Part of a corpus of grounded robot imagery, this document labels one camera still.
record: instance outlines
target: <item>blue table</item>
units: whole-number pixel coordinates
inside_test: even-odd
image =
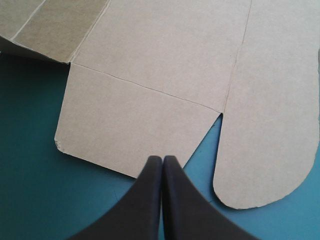
[[[121,198],[134,179],[59,152],[54,143],[69,66],[0,54],[0,240],[60,240]],[[320,236],[320,156],[303,184],[260,208],[224,206],[212,188],[222,118],[184,170],[230,220],[265,240]],[[164,239],[162,225],[159,239]]]

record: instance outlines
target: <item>brown cardboard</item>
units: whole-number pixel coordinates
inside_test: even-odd
[[[226,205],[274,202],[308,174],[319,142],[316,0],[35,3],[0,25],[0,51],[71,62],[60,151],[136,177],[148,155],[184,165],[224,113],[213,185]]]
[[[232,74],[213,187],[227,206],[282,199],[319,143],[320,2],[253,1]]]
[[[38,58],[36,52],[47,56],[47,60],[68,63],[108,0],[92,0],[90,4],[86,0],[32,0],[30,3],[0,1],[3,6],[0,51]],[[9,48],[8,40],[13,43]],[[21,54],[20,46],[29,51]]]
[[[65,91],[58,149],[132,177],[150,155],[184,165],[220,114],[75,63]]]

